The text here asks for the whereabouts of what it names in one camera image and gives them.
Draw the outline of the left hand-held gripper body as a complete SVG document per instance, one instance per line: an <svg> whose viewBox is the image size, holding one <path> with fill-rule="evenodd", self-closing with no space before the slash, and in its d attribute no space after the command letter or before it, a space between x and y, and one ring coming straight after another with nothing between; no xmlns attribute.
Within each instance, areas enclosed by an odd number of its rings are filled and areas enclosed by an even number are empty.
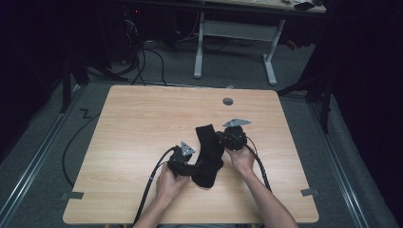
<svg viewBox="0 0 403 228"><path fill-rule="evenodd" d="M170 156L167 166L175 177L180 176L184 170L190 170L186 166L194 153L195 150L185 142L174 147L174 153Z"/></svg>

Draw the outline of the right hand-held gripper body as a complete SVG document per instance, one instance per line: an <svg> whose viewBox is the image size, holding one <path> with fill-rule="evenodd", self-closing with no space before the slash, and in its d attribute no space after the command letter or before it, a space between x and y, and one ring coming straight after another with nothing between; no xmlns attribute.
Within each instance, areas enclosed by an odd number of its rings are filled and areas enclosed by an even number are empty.
<svg viewBox="0 0 403 228"><path fill-rule="evenodd" d="M223 146L234 151L242 149L247 144L247 137L242 127L250 123L243 119L233 119L225 123L223 125L225 140L221 142Z"/></svg>

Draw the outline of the black sock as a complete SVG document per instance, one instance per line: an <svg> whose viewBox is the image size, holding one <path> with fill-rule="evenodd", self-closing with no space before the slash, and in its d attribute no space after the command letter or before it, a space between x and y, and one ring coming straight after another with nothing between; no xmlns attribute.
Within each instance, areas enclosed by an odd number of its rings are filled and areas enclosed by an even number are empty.
<svg viewBox="0 0 403 228"><path fill-rule="evenodd" d="M192 181L199 187L212 188L218 171L223 167L224 149L212 124L197 127L196 133L201 145L197 162L201 165L200 173L193 176Z"/></svg>

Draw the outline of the person's right hand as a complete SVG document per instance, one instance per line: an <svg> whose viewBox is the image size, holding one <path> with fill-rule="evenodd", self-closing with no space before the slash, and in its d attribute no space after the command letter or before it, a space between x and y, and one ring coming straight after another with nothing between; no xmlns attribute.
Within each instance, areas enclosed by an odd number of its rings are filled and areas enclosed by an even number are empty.
<svg viewBox="0 0 403 228"><path fill-rule="evenodd" d="M248 176L253 172L255 158L246 147L237 151L226 148L225 151L230 156L233 166L240 174Z"/></svg>

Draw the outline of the person's left hand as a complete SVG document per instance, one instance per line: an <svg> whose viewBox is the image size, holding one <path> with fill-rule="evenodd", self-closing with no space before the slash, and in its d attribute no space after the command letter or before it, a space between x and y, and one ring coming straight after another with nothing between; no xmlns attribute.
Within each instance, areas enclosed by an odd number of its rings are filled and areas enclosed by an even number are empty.
<svg viewBox="0 0 403 228"><path fill-rule="evenodd" d="M188 177L176 177L164 164L157 181L157 198L164 201L173 200L181 193L188 181Z"/></svg>

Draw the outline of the black metal stand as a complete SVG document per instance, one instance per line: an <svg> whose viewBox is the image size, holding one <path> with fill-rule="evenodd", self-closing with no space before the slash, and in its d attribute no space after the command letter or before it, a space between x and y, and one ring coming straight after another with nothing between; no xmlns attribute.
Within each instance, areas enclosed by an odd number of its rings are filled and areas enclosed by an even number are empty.
<svg viewBox="0 0 403 228"><path fill-rule="evenodd" d="M332 94L332 77L330 75L320 75L296 84L290 85L278 91L279 96L284 96L293 91L306 90L305 101L307 103L321 102L319 122L322 130L328 133L328 118Z"/></svg>
<svg viewBox="0 0 403 228"><path fill-rule="evenodd" d="M68 55L63 62L63 100L62 100L62 113L66 113L70 107L72 101L72 90L71 90L71 78L74 78L79 86L86 86L89 83L89 76L86 71L87 67L95 68L97 71L102 73L104 76L116 80L124 81L125 78L119 76L117 73L102 67L95 62L89 61L88 59L80 55Z"/></svg>

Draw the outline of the white-framed wooden desk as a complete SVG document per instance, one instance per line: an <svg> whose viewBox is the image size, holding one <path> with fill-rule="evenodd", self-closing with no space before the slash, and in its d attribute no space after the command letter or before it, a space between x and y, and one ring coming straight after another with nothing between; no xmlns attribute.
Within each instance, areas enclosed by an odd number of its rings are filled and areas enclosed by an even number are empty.
<svg viewBox="0 0 403 228"><path fill-rule="evenodd" d="M207 3L220 3L228 6L241 6L244 8L252 7L257 10L274 10L277 12L304 12L310 14L324 14L326 8L317 6L306 11L295 10L294 5L303 2L314 4L314 0L201 0L201 4L205 6ZM269 42L271 46L268 52L262 55L265 65L268 82L271 86L277 84L277 78L272 66L272 58L278 45L278 40L282 34L286 19L280 17L276 26L268 26L263 24L253 24L246 22L229 22L220 19L205 19L204 13L200 14L198 49L196 53L194 77L200 79L202 76L202 60L203 60L203 38L205 36L233 38L250 41Z"/></svg>

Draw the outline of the black object on desk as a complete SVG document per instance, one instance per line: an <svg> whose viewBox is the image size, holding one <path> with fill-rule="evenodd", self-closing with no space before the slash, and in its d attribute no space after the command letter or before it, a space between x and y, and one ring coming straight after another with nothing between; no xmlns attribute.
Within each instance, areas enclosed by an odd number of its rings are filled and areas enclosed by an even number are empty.
<svg viewBox="0 0 403 228"><path fill-rule="evenodd" d="M310 2L303 2L303 3L298 3L298 4L294 5L294 9L300 10L300 11L310 10L310 9L313 9L314 7L315 7L315 5Z"/></svg>

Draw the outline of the metal floor rail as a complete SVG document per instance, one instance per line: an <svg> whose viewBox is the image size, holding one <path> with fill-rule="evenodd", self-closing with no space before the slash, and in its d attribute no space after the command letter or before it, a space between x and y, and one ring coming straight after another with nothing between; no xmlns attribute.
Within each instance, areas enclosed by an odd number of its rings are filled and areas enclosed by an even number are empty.
<svg viewBox="0 0 403 228"><path fill-rule="evenodd" d="M355 190L352 187L346 175L346 172L340 162L340 159L336 153L336 148L333 145L330 135L323 130L323 127L320 122L320 114L317 107L314 104L309 104L308 109L315 120L317 129L325 144L327 155L330 160L330 166L333 170L341 195L344 198L344 201L353 219L355 228L369 228L369 223L362 211Z"/></svg>
<svg viewBox="0 0 403 228"><path fill-rule="evenodd" d="M67 115L86 87L75 85L71 102L62 108L61 88L34 115L20 140L0 164L0 228L6 228L34 182Z"/></svg>

